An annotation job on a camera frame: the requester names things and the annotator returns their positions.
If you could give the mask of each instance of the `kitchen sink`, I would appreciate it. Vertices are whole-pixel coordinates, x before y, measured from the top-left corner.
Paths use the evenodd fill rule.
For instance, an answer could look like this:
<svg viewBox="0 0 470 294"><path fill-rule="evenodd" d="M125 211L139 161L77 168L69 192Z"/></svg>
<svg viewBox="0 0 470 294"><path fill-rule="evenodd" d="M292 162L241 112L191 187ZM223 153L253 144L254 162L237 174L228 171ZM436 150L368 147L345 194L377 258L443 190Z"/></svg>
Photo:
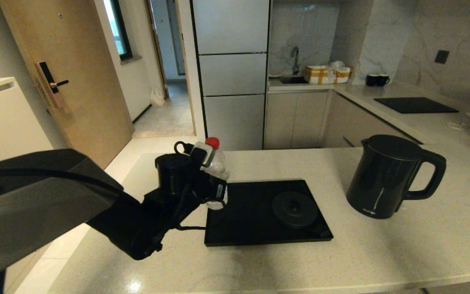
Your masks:
<svg viewBox="0 0 470 294"><path fill-rule="evenodd" d="M282 84L307 84L303 76L282 76L279 78Z"/></svg>

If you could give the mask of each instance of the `kitchen island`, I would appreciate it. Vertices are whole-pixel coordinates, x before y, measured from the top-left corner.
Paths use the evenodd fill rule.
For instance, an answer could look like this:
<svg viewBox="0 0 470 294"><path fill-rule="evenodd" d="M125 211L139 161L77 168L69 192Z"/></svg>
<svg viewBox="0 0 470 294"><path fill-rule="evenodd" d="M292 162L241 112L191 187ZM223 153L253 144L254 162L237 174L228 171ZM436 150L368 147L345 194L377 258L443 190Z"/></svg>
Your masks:
<svg viewBox="0 0 470 294"><path fill-rule="evenodd" d="M203 231L166 234L163 250L134 261L90 229L52 294L368 293L470 281L470 153L460 145L423 145L447 158L436 193L404 201L387 220L368 218L345 191L362 149L226 152L230 182L304 179L334 235L329 242L206 247ZM137 199L157 187L153 160L141 156L122 183ZM427 184L422 169L411 188ZM183 225L205 225L206 207Z"/></svg>

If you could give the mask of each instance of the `plastic bottle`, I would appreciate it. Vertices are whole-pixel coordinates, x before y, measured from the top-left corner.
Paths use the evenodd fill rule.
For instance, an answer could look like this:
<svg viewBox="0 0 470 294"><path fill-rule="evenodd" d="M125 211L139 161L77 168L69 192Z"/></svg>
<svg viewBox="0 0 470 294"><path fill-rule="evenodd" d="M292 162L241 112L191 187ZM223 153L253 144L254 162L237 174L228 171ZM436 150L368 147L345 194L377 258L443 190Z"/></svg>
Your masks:
<svg viewBox="0 0 470 294"><path fill-rule="evenodd" d="M224 153L222 153L222 151L219 150L219 147L220 147L219 139L217 139L214 136L211 136L206 139L205 143L213 147L213 149L215 149L215 156L213 157L213 160L211 160L210 166L203 168L203 171L209 173L210 175L214 177L218 177L220 179L227 181L230 176L230 172L228 171L226 167L226 158L224 157ZM224 201L224 204L228 203L228 188L227 187L226 187L226 191L224 192L223 201ZM223 208L222 203L216 202L216 201L207 202L206 205L210 209L214 209L214 210Z"/></svg>

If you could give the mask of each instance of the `kettle lid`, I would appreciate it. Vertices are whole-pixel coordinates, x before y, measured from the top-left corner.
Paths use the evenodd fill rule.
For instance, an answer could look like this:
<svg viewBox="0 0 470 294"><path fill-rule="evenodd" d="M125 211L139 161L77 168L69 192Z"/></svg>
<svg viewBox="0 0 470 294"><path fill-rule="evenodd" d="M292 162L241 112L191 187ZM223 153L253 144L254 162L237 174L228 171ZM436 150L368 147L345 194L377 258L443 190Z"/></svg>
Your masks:
<svg viewBox="0 0 470 294"><path fill-rule="evenodd" d="M367 140L367 144L385 156L400 160L419 160L424 155L420 146L398 136L374 135Z"/></svg>

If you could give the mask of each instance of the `window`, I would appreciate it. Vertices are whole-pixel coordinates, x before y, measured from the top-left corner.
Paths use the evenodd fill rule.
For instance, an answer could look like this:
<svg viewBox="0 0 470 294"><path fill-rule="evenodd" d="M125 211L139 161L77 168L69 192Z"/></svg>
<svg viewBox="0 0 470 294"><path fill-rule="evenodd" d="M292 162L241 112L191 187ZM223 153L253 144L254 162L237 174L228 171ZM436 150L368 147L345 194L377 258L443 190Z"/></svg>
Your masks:
<svg viewBox="0 0 470 294"><path fill-rule="evenodd" d="M124 27L123 15L121 14L121 8L119 7L118 0L104 0L104 7L106 7L106 14L108 15L108 21L112 28L113 38L115 45L117 46L117 52L121 60L125 60L132 57L132 49L126 35L126 29Z"/></svg>

